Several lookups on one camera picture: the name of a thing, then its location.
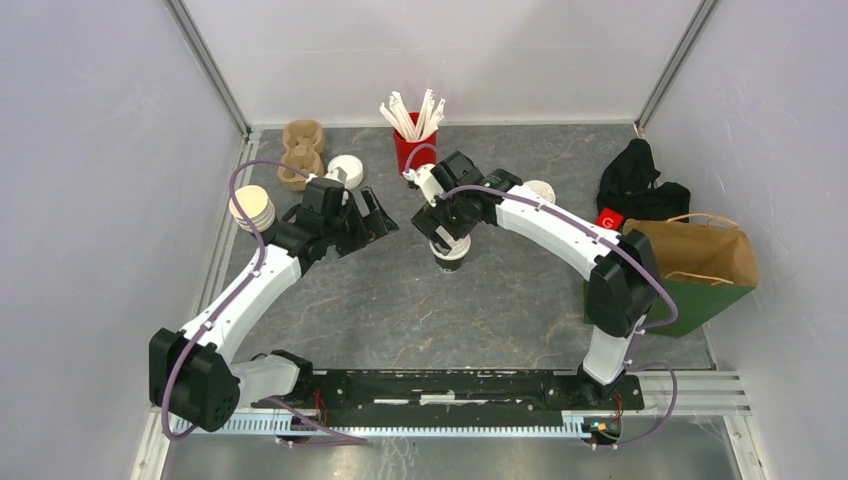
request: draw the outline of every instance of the red box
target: red box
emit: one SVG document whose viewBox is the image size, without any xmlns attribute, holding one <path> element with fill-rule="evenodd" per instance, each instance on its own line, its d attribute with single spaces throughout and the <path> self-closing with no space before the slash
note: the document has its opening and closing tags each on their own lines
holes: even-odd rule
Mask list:
<svg viewBox="0 0 848 480">
<path fill-rule="evenodd" d="M 610 230 L 618 230 L 622 223 L 624 223 L 624 215 L 616 212 L 615 210 L 610 210 L 609 208 L 601 210 L 601 214 L 598 215 L 598 219 L 595 220 L 595 225 L 608 228 Z"/>
</svg>

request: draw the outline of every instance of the brown paper bag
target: brown paper bag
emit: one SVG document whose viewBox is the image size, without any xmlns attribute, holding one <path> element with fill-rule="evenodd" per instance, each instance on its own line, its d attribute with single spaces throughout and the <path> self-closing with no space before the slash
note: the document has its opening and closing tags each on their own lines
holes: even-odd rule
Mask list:
<svg viewBox="0 0 848 480">
<path fill-rule="evenodd" d="M 708 220 L 705 225 L 676 221 L 690 217 Z M 639 230 L 651 240 L 663 287 L 680 310 L 676 322 L 652 328 L 651 333 L 682 337 L 757 286 L 759 273 L 751 241 L 726 218 L 692 213 L 664 222 L 627 220 L 624 233 L 630 230 Z M 668 316 L 668 306 L 657 299 L 646 322 Z"/>
</svg>

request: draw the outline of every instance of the red cup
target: red cup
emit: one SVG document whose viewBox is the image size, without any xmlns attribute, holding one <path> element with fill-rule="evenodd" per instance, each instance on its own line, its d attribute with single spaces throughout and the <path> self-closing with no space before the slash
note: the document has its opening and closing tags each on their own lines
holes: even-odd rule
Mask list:
<svg viewBox="0 0 848 480">
<path fill-rule="evenodd" d="M 412 119 L 412 124 L 415 125 L 415 122 L 418 121 L 418 112 L 409 112 L 409 118 Z M 397 130 L 395 133 L 395 151 L 398 156 L 398 173 L 403 175 L 403 169 L 406 167 L 406 160 L 409 158 L 409 154 L 412 153 L 412 150 L 415 149 L 418 145 L 422 143 L 429 143 L 432 146 L 436 146 L 436 133 L 433 132 L 426 140 L 421 142 L 407 142 L 404 138 L 398 133 Z M 435 165 L 438 161 L 436 157 L 436 152 L 430 150 L 429 148 L 422 148 L 415 154 L 415 157 L 412 159 L 412 163 L 409 164 L 409 168 L 412 170 L 418 169 L 421 165 L 425 164 L 433 164 Z"/>
</svg>

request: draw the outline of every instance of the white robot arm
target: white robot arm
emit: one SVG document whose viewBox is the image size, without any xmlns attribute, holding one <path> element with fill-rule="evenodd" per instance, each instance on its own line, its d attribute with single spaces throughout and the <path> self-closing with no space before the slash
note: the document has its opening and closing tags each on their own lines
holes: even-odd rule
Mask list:
<svg viewBox="0 0 848 480">
<path fill-rule="evenodd" d="M 434 245 L 449 250 L 480 221 L 512 230 L 553 252 L 588 281 L 586 309 L 596 326 L 583 363 L 577 372 L 580 404 L 600 405 L 624 377 L 623 362 L 639 324 L 656 299 L 656 292 L 628 269 L 609 244 L 620 247 L 657 275 L 656 262 L 647 238 L 638 232 L 622 237 L 617 232 L 591 225 L 553 205 L 557 215 L 590 230 L 604 241 L 590 239 L 573 226 L 541 208 L 485 192 L 462 192 L 449 199 L 439 195 L 457 186 L 478 185 L 522 200 L 538 197 L 521 180 L 503 170 L 483 177 L 459 152 L 437 166 L 425 166 L 407 175 L 428 202 L 412 223 Z M 310 362 L 284 351 L 233 364 L 236 350 L 247 332 L 271 303 L 322 258 L 329 246 L 339 256 L 397 230 L 370 190 L 362 193 L 370 213 L 362 216 L 356 202 L 344 204 L 341 183 L 312 179 L 303 202 L 262 233 L 265 259 L 255 271 L 254 256 L 226 291 L 180 331 L 161 329 L 150 341 L 150 399 L 162 405 L 165 385 L 180 352 L 202 326 L 211 327 L 192 347 L 181 366 L 170 397 L 170 411 L 207 431 L 219 429 L 236 408 L 272 395 L 311 394 L 301 380 L 312 376 Z M 210 315 L 249 275 L 255 278 L 222 310 L 214 325 Z"/>
<path fill-rule="evenodd" d="M 287 352 L 233 364 L 238 347 L 271 303 L 335 247 L 339 257 L 398 230 L 369 188 L 360 190 L 368 212 L 363 215 L 350 192 L 334 179 L 312 178 L 303 201 L 261 235 L 265 257 L 257 270 L 259 251 L 229 287 L 206 310 L 178 332 L 160 329 L 149 345 L 149 393 L 162 405 L 168 377 L 180 353 L 196 332 L 207 330 L 180 366 L 170 396 L 170 411 L 207 431 L 220 428 L 236 408 L 271 395 L 286 395 L 311 364 Z M 244 280 L 252 276 L 250 282 Z M 238 288 L 212 322 L 211 316 Z"/>
<path fill-rule="evenodd" d="M 483 221 L 533 240 L 580 273 L 588 282 L 586 310 L 595 328 L 578 375 L 585 379 L 588 397 L 607 396 L 623 376 L 625 355 L 633 335 L 657 298 L 657 292 L 609 245 L 624 250 L 658 278 L 647 237 L 640 232 L 623 237 L 616 231 L 592 225 L 546 202 L 523 186 L 520 178 L 504 170 L 497 169 L 484 177 L 460 152 L 454 152 L 435 166 L 408 171 L 405 178 L 418 185 L 427 199 L 412 223 L 446 254 Z M 461 189 L 458 187 L 469 190 L 442 198 L 448 191 Z"/>
</svg>

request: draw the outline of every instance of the floor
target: floor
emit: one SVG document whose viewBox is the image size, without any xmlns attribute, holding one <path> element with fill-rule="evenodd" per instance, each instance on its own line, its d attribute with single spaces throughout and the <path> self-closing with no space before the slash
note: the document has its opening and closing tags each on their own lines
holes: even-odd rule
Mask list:
<svg viewBox="0 0 848 480">
<path fill-rule="evenodd" d="M 655 424 L 627 417 L 625 438 Z M 740 474 L 721 417 L 675 417 L 650 442 L 591 453 L 574 439 L 372 438 L 335 449 L 276 445 L 262 436 L 195 434 L 171 446 L 163 479 L 732 480 Z"/>
<path fill-rule="evenodd" d="M 632 137 L 627 125 L 444 127 L 439 147 L 462 151 L 484 173 L 501 167 L 545 180 L 559 206 L 594 219 L 601 172 Z M 265 131 L 256 158 L 282 154 L 281 131 Z M 339 154 L 363 161 L 363 185 L 373 187 L 401 230 L 316 264 L 251 330 L 237 361 L 286 349 L 319 368 L 577 367 L 592 328 L 582 322 L 576 272 L 517 234 L 479 225 L 463 267 L 443 273 L 410 223 L 423 197 L 398 177 L 391 130 L 328 129 L 322 159 Z M 273 167 L 256 167 L 250 182 L 268 190 L 278 212 L 300 201 Z M 227 281 L 254 250 L 252 237 L 239 232 Z M 648 336 L 636 359 L 711 366 L 700 330 L 681 339 Z"/>
</svg>

